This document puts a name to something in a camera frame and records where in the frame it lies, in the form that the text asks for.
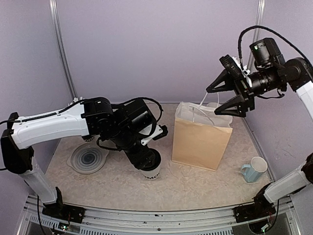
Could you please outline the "brown paper takeout bag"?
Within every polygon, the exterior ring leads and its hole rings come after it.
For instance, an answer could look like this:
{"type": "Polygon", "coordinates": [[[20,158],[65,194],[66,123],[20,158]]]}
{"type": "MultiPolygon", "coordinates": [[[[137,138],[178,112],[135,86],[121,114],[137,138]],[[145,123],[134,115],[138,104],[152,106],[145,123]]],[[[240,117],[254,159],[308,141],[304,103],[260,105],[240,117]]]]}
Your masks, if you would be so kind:
{"type": "Polygon", "coordinates": [[[233,117],[215,115],[204,104],[181,102],[175,112],[172,161],[216,171],[233,129],[233,117]]]}

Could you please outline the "white paper coffee cup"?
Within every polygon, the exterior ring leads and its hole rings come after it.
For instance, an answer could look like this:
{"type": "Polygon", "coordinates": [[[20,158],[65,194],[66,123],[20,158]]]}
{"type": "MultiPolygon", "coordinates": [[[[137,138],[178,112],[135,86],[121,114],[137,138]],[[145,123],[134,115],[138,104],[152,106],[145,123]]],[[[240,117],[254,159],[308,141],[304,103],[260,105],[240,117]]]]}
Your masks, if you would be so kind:
{"type": "Polygon", "coordinates": [[[155,164],[151,168],[149,168],[148,170],[140,170],[140,172],[143,174],[143,176],[147,180],[154,180],[159,176],[160,165],[161,165],[161,157],[157,156],[155,164]]]}

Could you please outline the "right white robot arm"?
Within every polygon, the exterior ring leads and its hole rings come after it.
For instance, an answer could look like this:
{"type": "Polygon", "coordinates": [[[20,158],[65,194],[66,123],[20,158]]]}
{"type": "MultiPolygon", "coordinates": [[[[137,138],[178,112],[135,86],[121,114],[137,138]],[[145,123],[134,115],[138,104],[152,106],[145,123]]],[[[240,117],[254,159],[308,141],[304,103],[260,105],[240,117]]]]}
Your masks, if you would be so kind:
{"type": "Polygon", "coordinates": [[[232,92],[214,113],[246,118],[273,181],[254,196],[250,213],[261,217],[286,196],[312,193],[313,67],[302,54],[284,58],[273,38],[250,45],[253,69],[224,55],[222,71],[207,93],[232,92]]]}

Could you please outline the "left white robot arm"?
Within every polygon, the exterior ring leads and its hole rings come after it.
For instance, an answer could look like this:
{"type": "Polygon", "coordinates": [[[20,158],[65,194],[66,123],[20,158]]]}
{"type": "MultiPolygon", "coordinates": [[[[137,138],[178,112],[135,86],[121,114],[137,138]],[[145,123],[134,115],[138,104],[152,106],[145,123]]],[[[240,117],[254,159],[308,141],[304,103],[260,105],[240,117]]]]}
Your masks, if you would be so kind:
{"type": "Polygon", "coordinates": [[[138,97],[120,104],[111,104],[104,97],[77,100],[67,107],[44,114],[22,117],[12,113],[0,138],[4,168],[20,175],[38,195],[42,203],[57,217],[68,214],[58,188],[52,187],[35,164],[33,145],[73,136],[97,143],[112,141],[115,151],[123,151],[131,164],[144,176],[158,174],[161,156],[148,142],[165,137],[166,126],[158,124],[138,97]]]}

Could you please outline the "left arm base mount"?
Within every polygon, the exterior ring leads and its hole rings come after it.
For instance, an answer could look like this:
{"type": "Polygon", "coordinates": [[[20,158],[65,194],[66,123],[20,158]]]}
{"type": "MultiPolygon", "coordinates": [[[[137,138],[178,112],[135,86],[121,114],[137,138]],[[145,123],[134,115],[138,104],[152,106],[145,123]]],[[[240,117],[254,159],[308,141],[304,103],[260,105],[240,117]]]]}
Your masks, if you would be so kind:
{"type": "Polygon", "coordinates": [[[55,203],[44,204],[42,214],[66,220],[67,222],[82,223],[86,209],[79,206],[73,206],[63,203],[62,193],[56,187],[57,199],[55,203]]]}

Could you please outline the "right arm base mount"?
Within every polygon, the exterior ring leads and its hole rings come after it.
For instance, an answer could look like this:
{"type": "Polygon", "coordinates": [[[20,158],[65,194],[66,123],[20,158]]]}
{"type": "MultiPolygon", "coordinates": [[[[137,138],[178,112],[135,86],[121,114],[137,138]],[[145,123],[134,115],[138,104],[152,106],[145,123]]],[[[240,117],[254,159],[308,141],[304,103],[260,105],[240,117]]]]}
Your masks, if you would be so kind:
{"type": "Polygon", "coordinates": [[[275,214],[276,209],[273,203],[270,203],[263,192],[257,193],[253,198],[253,203],[239,205],[233,209],[237,223],[246,222],[275,214]]]}

